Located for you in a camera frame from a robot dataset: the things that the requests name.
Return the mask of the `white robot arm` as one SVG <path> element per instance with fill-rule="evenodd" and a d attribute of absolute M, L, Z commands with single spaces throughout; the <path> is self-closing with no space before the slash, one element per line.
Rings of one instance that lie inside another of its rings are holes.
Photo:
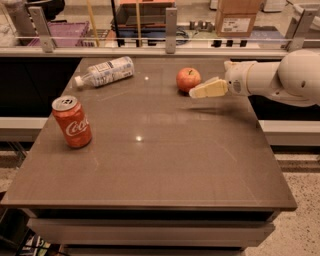
<path fill-rule="evenodd" d="M 298 107 L 320 105 L 320 54 L 301 49 L 280 62 L 225 61 L 225 77 L 213 77 L 189 91 L 192 98 L 263 96 Z"/>

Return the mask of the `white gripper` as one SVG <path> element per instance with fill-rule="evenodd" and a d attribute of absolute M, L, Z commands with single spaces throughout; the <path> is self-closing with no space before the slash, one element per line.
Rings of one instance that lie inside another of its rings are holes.
<path fill-rule="evenodd" d="M 232 95 L 249 96 L 248 77 L 250 69 L 256 61 L 232 62 L 225 61 L 225 76 L 222 80 L 219 77 L 212 77 L 202 84 L 197 85 L 189 91 L 191 98 L 207 98 L 224 96 L 227 91 Z"/>

